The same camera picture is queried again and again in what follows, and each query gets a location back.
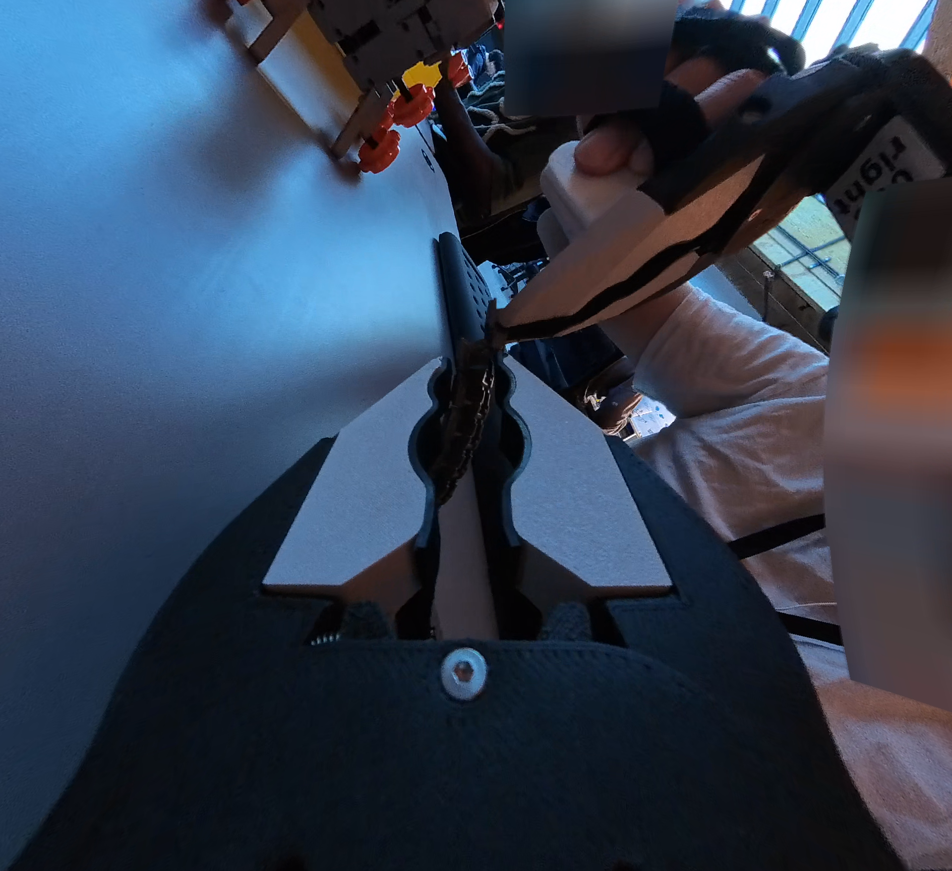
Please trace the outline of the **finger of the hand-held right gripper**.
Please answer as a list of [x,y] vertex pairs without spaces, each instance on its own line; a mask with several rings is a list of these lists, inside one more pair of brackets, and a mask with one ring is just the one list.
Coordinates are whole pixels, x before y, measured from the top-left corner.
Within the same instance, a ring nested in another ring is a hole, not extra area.
[[505,307],[505,341],[564,336],[641,306],[684,284],[720,255],[688,248],[657,253],[635,270],[584,279],[582,265],[549,264]]
[[554,233],[565,240],[565,246],[547,266],[558,260],[564,265],[580,263],[584,279],[589,280],[635,270],[668,248],[677,255],[688,248],[714,251],[703,248],[704,235],[728,211],[741,206],[753,184],[770,181],[773,172],[772,161],[759,156],[681,209],[666,211],[659,199],[640,190],[645,179],[629,169],[590,176],[577,169],[574,156],[553,155],[541,184],[553,213]]

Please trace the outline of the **grey desk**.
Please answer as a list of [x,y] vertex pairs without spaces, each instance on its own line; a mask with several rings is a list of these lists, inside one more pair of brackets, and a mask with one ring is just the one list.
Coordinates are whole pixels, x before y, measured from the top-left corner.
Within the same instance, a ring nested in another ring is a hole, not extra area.
[[445,350],[455,230],[418,131],[353,107],[259,2],[1,0],[2,869],[208,544]]

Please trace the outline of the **person's pale shirt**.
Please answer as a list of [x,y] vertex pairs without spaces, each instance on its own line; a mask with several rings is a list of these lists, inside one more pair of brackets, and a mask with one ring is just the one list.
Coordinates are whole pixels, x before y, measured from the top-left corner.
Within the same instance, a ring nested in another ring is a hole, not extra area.
[[[724,541],[821,513],[827,356],[694,288],[634,367],[634,387],[674,415],[634,453]],[[794,642],[900,858],[950,869],[950,712],[854,682],[840,646]]]

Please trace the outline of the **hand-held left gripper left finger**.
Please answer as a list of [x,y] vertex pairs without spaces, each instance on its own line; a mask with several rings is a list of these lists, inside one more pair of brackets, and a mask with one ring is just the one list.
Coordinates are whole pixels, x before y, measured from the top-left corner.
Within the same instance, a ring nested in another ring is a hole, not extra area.
[[395,623],[422,589],[415,552],[433,513],[417,452],[438,410],[445,357],[418,368],[345,425],[263,579],[289,597],[376,603]]

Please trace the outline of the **black perforated chair back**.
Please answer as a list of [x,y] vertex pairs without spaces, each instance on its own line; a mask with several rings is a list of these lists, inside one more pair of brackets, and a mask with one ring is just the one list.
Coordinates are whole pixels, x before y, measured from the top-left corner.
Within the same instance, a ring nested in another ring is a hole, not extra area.
[[449,359],[456,369],[461,344],[483,339],[487,311],[495,297],[457,235],[450,232],[439,235],[437,262],[449,336]]

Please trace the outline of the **yellow plastic bin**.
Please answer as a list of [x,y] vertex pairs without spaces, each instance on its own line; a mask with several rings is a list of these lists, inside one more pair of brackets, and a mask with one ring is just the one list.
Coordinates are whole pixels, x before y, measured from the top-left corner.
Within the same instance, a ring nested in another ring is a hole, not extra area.
[[[278,1],[261,0],[273,20],[279,18]],[[360,94],[358,86],[348,74],[337,46],[323,36],[306,9],[291,21],[288,32],[275,44],[268,61],[277,60],[285,46],[292,43],[292,38],[297,40],[313,62],[321,82],[327,87],[327,95],[333,96],[343,106],[353,107]]]

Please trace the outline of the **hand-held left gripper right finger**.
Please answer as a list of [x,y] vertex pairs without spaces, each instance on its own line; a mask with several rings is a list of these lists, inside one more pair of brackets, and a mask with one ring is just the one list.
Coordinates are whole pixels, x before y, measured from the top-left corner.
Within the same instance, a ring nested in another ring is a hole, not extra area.
[[527,368],[497,374],[497,622],[534,637],[563,603],[653,599],[673,581],[608,438]]

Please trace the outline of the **person's right hand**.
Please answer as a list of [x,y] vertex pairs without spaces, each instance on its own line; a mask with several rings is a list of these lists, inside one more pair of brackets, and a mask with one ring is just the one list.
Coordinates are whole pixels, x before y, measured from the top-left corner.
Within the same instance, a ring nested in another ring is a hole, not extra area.
[[[728,121],[768,75],[753,68],[727,72],[708,57],[685,60],[670,67],[665,79],[691,96],[709,130]],[[636,175],[653,172],[654,154],[644,134],[628,119],[612,116],[581,136],[575,153],[580,172],[606,175],[629,167]]]

